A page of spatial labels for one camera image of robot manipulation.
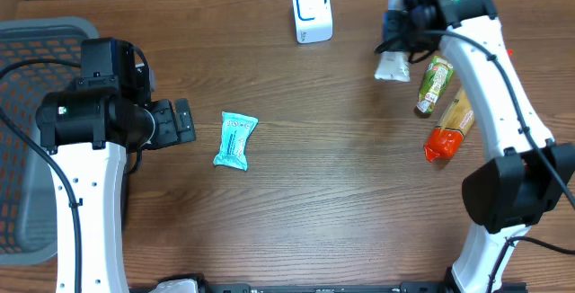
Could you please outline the green tea packet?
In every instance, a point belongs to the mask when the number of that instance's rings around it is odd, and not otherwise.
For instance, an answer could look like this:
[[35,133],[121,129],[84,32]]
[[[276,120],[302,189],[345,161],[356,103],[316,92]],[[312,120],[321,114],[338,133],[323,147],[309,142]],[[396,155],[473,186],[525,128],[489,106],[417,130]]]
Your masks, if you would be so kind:
[[438,99],[452,80],[454,67],[446,59],[434,56],[426,70],[418,92],[414,111],[422,118],[428,118],[434,111]]

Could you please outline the teal wet wipes pack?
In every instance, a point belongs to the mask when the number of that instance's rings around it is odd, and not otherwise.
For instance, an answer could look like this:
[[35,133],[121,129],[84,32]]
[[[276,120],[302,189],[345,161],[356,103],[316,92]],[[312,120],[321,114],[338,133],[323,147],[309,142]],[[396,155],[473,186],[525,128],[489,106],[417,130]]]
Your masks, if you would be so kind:
[[226,111],[222,113],[222,120],[221,144],[213,164],[247,171],[248,160],[245,148],[259,120],[255,117]]

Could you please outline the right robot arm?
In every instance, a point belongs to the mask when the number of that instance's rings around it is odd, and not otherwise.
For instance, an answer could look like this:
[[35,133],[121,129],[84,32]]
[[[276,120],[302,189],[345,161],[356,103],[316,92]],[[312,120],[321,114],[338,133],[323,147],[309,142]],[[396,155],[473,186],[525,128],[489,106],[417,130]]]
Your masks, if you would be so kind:
[[485,154],[462,183],[472,221],[464,248],[440,282],[404,282],[404,292],[523,292],[502,273],[529,229],[570,195],[574,147],[557,144],[528,100],[505,47],[492,0],[389,0],[378,53],[417,63],[440,52],[473,108]]

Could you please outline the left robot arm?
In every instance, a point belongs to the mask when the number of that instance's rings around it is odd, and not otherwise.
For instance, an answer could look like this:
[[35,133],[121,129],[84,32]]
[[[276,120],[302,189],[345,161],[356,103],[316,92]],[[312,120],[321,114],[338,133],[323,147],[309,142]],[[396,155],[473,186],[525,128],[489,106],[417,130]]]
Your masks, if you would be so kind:
[[155,101],[143,52],[113,38],[81,44],[80,76],[36,113],[57,210],[57,291],[126,292],[122,219],[130,154],[195,140],[187,100]]

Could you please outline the spaghetti pack with red ends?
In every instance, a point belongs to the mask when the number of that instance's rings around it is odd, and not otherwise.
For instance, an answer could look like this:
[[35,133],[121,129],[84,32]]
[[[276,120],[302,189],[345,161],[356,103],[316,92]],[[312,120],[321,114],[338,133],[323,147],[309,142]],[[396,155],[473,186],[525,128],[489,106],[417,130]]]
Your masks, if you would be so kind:
[[426,160],[453,158],[474,121],[472,105],[461,87],[423,146]]

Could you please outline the white cream tube gold cap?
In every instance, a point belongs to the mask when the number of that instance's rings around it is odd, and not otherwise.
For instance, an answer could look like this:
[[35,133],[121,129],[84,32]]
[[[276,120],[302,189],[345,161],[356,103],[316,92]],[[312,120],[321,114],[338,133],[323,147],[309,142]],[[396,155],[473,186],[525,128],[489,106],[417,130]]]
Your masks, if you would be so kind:
[[[384,30],[398,26],[397,20],[392,19],[392,22],[388,23],[387,17],[402,11],[404,9],[403,2],[404,0],[388,0],[387,12],[384,16]],[[407,59],[408,54],[406,52],[390,50],[381,52],[374,78],[376,80],[409,82],[410,70]]]

